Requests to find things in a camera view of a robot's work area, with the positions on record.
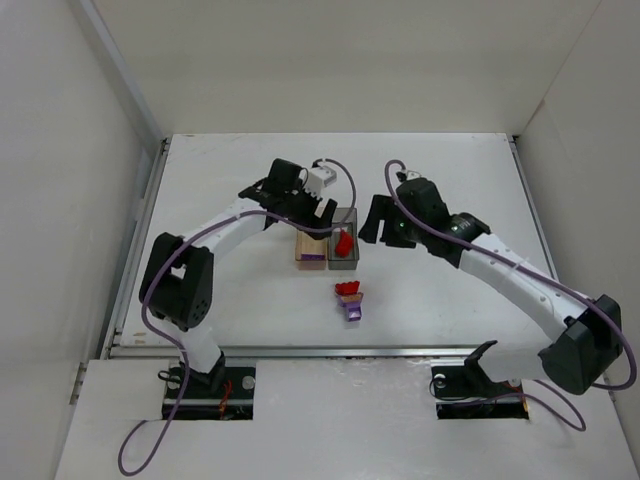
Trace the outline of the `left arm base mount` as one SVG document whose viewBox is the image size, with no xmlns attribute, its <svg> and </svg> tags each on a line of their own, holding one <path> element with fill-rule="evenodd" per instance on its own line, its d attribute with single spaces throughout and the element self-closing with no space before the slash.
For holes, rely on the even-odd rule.
<svg viewBox="0 0 640 480">
<path fill-rule="evenodd" d="M 183 371 L 180 365 L 160 370 L 157 378 L 165 384 L 161 405 L 163 420 L 168 420 L 178 400 Z M 252 420 L 256 368 L 254 366 L 227 367 L 216 386 L 211 387 L 195 379 L 192 373 L 189 383 L 177 403 L 175 420 L 185 421 L 234 421 Z"/>
</svg>

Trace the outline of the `aluminium left rail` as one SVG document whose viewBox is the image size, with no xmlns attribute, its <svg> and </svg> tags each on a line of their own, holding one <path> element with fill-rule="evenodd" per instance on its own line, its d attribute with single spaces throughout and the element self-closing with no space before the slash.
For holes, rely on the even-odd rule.
<svg viewBox="0 0 640 480">
<path fill-rule="evenodd" d="M 91 334 L 90 350 L 77 366 L 69 405 L 75 406 L 91 360 L 105 360 L 111 357 L 111 349 L 121 335 L 122 327 L 134 293 L 139 262 L 142 255 L 153 204 L 166 163 L 171 138 L 163 138 L 154 158 L 143 153 L 138 170 L 139 181 L 134 192 L 125 235 L 118 253 L 109 297 L 100 328 Z"/>
</svg>

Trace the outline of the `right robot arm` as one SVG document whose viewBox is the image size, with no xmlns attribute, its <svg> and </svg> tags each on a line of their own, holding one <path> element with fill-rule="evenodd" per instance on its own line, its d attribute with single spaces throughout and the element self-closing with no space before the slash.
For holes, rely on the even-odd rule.
<svg viewBox="0 0 640 480">
<path fill-rule="evenodd" d="M 452 397 L 492 397 L 511 379 L 547 379 L 582 395 L 624 354 L 621 309 L 608 295 L 591 299 L 515 254 L 474 215 L 452 214 L 436 185 L 402 170 L 396 188 L 371 199 L 359 238 L 427 252 L 484 282 L 533 320 L 549 339 L 537 353 L 501 352 L 488 340 L 453 365 L 435 365 Z"/>
</svg>

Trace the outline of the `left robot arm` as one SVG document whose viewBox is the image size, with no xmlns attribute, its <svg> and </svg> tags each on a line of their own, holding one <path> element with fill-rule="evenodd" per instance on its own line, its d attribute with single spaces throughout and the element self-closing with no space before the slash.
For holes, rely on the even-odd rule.
<svg viewBox="0 0 640 480">
<path fill-rule="evenodd" d="M 203 226 L 155 239 L 139 290 L 141 317 L 149 330 L 178 347 L 190 372 L 210 376 L 222 364 L 223 352 L 207 319 L 216 264 L 280 221 L 316 239 L 329 236 L 337 202 L 323 200 L 322 194 L 336 177 L 327 160 L 303 168 L 277 158 L 266 177 L 240 191 Z"/>
</svg>

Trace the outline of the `aluminium rail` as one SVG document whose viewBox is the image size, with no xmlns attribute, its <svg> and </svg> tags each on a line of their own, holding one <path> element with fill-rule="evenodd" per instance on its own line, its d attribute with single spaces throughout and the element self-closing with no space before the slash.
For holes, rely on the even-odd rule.
<svg viewBox="0 0 640 480">
<path fill-rule="evenodd" d="M 91 360 L 105 360 L 111 357 L 111 349 L 121 335 L 122 327 L 134 293 L 139 262 L 142 255 L 153 204 L 166 163 L 171 138 L 163 138 L 154 158 L 143 153 L 138 170 L 139 181 L 134 192 L 125 235 L 118 253 L 109 297 L 100 328 L 91 334 L 90 350 L 77 366 L 69 405 L 75 406 Z"/>
<path fill-rule="evenodd" d="M 518 243 L 517 252 L 522 258 L 526 258 L 528 262 L 549 275 L 553 280 L 560 281 L 531 189 L 525 176 L 517 146 L 517 137 L 507 134 L 506 139 L 510 148 L 514 168 L 519 178 L 524 200 L 527 204 L 528 217 L 530 218 L 529 223 L 531 224 L 530 230 L 535 231 L 534 240 L 528 240 L 527 246 Z"/>
<path fill-rule="evenodd" d="M 466 357 L 475 350 L 471 348 L 440 347 L 272 347 L 272 346 L 223 346 L 228 358 L 251 359 L 335 359 L 335 358 L 448 358 Z M 106 354 L 108 359 L 173 358 L 178 351 L 170 346 L 112 346 Z"/>
</svg>

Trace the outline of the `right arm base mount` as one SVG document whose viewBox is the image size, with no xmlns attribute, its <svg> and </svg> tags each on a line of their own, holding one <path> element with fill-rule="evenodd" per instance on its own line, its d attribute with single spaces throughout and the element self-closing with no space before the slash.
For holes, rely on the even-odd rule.
<svg viewBox="0 0 640 480">
<path fill-rule="evenodd" d="M 436 399 L 438 420 L 529 419 L 522 386 L 496 383 L 479 365 L 496 344 L 496 340 L 487 341 L 464 358 L 431 361 L 428 389 Z"/>
</svg>

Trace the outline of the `amber transparent container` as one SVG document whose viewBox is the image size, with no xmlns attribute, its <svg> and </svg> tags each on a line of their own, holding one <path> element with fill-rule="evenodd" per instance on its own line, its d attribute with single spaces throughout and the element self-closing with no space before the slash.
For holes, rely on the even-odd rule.
<svg viewBox="0 0 640 480">
<path fill-rule="evenodd" d="M 300 255 L 303 253 L 324 254 L 326 260 L 321 262 L 303 262 L 300 261 Z M 328 241 L 326 239 L 317 240 L 305 232 L 297 231 L 294 259 L 299 270 L 325 270 L 328 262 Z"/>
</svg>

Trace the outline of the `aluminium front rail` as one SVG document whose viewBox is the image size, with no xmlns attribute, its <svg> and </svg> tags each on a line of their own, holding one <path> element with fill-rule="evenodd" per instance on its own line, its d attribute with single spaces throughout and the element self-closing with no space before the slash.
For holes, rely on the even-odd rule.
<svg viewBox="0 0 640 480">
<path fill-rule="evenodd" d="M 335 358 L 448 358 L 466 357 L 475 350 L 471 348 L 440 347 L 272 347 L 272 346 L 223 346 L 228 358 L 251 359 L 335 359 Z M 173 358 L 178 351 L 170 346 L 112 346 L 106 354 L 108 359 Z"/>
</svg>

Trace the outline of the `grey transparent container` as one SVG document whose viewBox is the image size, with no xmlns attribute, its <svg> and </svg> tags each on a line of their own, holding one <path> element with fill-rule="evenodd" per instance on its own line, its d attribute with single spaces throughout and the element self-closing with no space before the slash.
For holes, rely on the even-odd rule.
<svg viewBox="0 0 640 480">
<path fill-rule="evenodd" d="M 328 269 L 356 270 L 359 262 L 357 210 L 348 214 L 348 208 L 337 208 L 332 226 L 327 249 Z"/>
</svg>

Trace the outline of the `purple curved lego brick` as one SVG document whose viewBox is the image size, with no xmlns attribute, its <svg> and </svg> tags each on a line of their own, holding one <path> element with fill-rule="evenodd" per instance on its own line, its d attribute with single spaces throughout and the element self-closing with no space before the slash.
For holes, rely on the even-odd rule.
<svg viewBox="0 0 640 480">
<path fill-rule="evenodd" d="M 321 262 L 325 260 L 326 260 L 326 256 L 324 254 L 303 253 L 300 255 L 300 261 L 303 261 L 303 262 Z"/>
</svg>

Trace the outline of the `red curved lego brick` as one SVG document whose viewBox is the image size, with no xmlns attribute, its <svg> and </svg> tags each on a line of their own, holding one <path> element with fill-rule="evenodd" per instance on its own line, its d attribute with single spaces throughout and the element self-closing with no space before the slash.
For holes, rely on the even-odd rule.
<svg viewBox="0 0 640 480">
<path fill-rule="evenodd" d="M 339 258 L 347 258 L 354 248 L 354 240 L 346 230 L 341 230 L 337 237 L 334 253 Z"/>
</svg>

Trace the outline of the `aluminium right rail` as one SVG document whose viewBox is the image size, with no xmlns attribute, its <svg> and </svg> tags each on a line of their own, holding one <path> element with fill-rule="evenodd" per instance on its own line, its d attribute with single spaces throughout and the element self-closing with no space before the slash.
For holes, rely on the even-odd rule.
<svg viewBox="0 0 640 480">
<path fill-rule="evenodd" d="M 522 258 L 526 258 L 528 262 L 549 275 L 553 280 L 560 281 L 531 189 L 525 176 L 517 146 L 517 137 L 507 134 L 506 139 L 510 148 L 514 168 L 519 178 L 524 200 L 527 204 L 528 217 L 530 218 L 529 223 L 531 224 L 530 230 L 535 231 L 534 240 L 528 240 L 527 246 L 518 243 L 517 252 Z"/>
</svg>

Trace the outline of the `purple lego piece with butterfly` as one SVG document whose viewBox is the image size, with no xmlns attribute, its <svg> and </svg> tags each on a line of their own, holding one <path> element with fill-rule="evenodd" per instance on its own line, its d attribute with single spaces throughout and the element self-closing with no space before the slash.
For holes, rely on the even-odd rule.
<svg viewBox="0 0 640 480">
<path fill-rule="evenodd" d="M 361 292 L 338 297 L 339 306 L 344 310 L 347 322 L 359 322 L 362 319 L 363 298 L 364 295 Z"/>
</svg>

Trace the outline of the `red flower lego piece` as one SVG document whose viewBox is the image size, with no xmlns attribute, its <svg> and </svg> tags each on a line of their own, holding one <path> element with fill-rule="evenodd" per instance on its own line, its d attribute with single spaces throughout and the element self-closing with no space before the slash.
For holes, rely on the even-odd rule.
<svg viewBox="0 0 640 480">
<path fill-rule="evenodd" d="M 335 285 L 335 293 L 338 296 L 356 295 L 359 292 L 359 288 L 360 288 L 359 281 L 337 283 Z"/>
</svg>

